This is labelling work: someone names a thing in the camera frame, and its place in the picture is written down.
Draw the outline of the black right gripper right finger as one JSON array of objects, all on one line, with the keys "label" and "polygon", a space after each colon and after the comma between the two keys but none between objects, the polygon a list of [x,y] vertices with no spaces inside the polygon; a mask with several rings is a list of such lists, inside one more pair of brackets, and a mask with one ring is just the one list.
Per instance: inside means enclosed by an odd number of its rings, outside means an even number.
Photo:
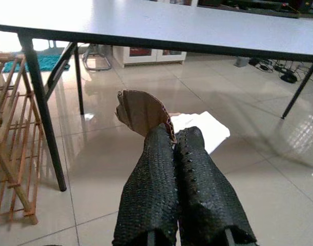
[{"label": "black right gripper right finger", "polygon": [[238,196],[205,150],[202,132],[176,134],[182,245],[257,245]]}]

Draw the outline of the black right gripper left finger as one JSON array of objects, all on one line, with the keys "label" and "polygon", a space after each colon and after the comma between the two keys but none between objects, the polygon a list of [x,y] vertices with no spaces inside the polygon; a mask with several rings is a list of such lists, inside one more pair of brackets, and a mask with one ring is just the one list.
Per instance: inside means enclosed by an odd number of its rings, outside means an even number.
[{"label": "black right gripper left finger", "polygon": [[113,245],[175,245],[178,194],[172,142],[165,128],[145,137],[121,194]]}]

